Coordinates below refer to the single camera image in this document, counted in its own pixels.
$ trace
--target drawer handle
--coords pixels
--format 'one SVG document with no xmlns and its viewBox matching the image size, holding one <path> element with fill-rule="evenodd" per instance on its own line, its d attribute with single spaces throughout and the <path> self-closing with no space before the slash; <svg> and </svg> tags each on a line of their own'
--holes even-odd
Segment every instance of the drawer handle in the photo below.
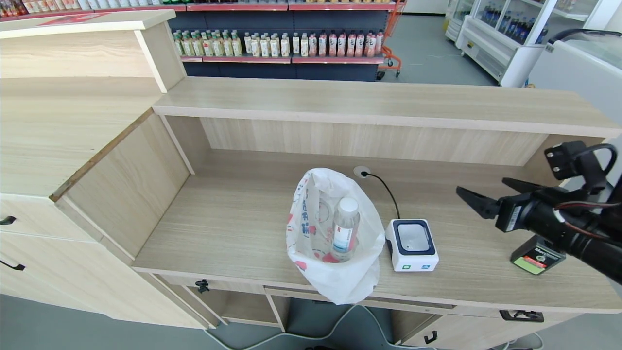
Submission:
<svg viewBox="0 0 622 350">
<path fill-rule="evenodd" d="M 198 287 L 198 292 L 199 293 L 203 293 L 204 291 L 210 291 L 210 289 L 208 287 L 209 285 L 210 284 L 207 283 L 207 280 L 205 280 L 205 279 L 195 282 L 195 286 Z"/>
<path fill-rule="evenodd" d="M 432 331 L 432 337 L 428 338 L 427 336 L 424 336 L 424 341 L 426 344 L 430 344 L 431 342 L 435 341 L 438 338 L 439 338 L 439 333 L 436 331 Z"/>
<path fill-rule="evenodd" d="M 544 322 L 544 315 L 536 311 L 515 310 L 511 315 L 509 310 L 499 310 L 501 317 L 506 321 L 518 321 L 518 322 Z"/>
<path fill-rule="evenodd" d="M 6 262 L 3 262 L 2 260 L 0 260 L 0 263 L 2 263 L 5 266 L 8 266 L 8 267 L 12 268 L 13 270 L 17 270 L 17 271 L 24 271 L 24 269 L 26 268 L 22 264 L 18 264 L 17 266 L 10 266 L 9 264 L 7 264 Z"/>
<path fill-rule="evenodd" d="M 3 220 L 0 220 L 0 225 L 11 225 L 17 220 L 14 216 L 7 216 Z"/>
</svg>

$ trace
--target refrigerator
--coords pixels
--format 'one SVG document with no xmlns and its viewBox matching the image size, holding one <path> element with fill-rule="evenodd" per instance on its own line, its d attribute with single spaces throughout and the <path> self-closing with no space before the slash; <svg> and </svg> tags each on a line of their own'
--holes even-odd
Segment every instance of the refrigerator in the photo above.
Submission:
<svg viewBox="0 0 622 350">
<path fill-rule="evenodd" d="M 522 87 L 553 34 L 604 29 L 622 0 L 475 0 L 455 41 L 500 86 Z"/>
</svg>

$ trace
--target plastic bag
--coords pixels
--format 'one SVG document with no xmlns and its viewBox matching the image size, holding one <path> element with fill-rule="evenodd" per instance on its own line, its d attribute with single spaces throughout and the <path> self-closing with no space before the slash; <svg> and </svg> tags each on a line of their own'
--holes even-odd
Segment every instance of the plastic bag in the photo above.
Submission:
<svg viewBox="0 0 622 350">
<path fill-rule="evenodd" d="M 323 262 L 332 247 L 335 206 L 343 197 L 356 199 L 361 216 L 354 254 L 346 262 Z M 285 237 L 289 258 L 333 303 L 358 303 L 378 284 L 384 227 L 371 200 L 342 173 L 326 168 L 307 171 L 294 192 Z"/>
</svg>

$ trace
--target robotic arm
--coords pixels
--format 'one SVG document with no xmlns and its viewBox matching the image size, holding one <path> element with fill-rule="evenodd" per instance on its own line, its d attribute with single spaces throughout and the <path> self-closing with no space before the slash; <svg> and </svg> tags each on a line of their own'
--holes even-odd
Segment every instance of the robotic arm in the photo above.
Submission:
<svg viewBox="0 0 622 350">
<path fill-rule="evenodd" d="M 603 170 L 594 151 L 609 149 Z M 529 230 L 554 249 L 572 255 L 622 285 L 622 181 L 618 179 L 607 202 L 598 202 L 606 175 L 617 158 L 610 144 L 586 147 L 581 141 L 562 143 L 544 151 L 556 179 L 583 176 L 581 189 L 545 187 L 503 178 L 520 194 L 498 200 L 458 186 L 456 193 L 484 219 L 494 219 L 503 232 Z"/>
</svg>

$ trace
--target gray floor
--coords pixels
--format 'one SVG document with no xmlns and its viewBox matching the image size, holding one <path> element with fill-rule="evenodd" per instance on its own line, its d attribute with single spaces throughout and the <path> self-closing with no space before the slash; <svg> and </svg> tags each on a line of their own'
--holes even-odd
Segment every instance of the gray floor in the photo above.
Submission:
<svg viewBox="0 0 622 350">
<path fill-rule="evenodd" d="M 402 16 L 386 43 L 402 60 L 398 78 L 388 70 L 382 82 L 497 85 L 468 57 L 461 57 L 442 30 L 442 16 Z"/>
<path fill-rule="evenodd" d="M 394 53 L 404 61 L 402 73 L 395 78 L 394 71 L 389 71 L 383 81 L 496 85 L 476 63 L 460 56 L 460 51 L 445 38 L 442 23 L 442 17 L 403 16 L 396 33 L 388 40 Z M 347 309 L 347 306 L 295 300 L 290 309 L 288 332 L 324 336 Z M 1 350 L 223 349 L 196 329 L 115 321 L 103 315 L 10 296 L 0 296 L 0 311 Z M 390 337 L 388 312 L 373 312 Z M 278 332 L 276 328 L 246 324 L 213 330 L 213 334 L 233 348 L 252 345 Z M 547 350 L 619 349 L 621 334 L 622 315 L 583 315 L 541 332 Z M 280 337 L 255 349 L 303 350 L 320 344 L 343 350 L 397 349 L 385 342 L 372 317 L 361 308 L 354 309 L 326 341 Z M 538 345 L 537 338 L 528 336 L 513 347 Z"/>
</svg>

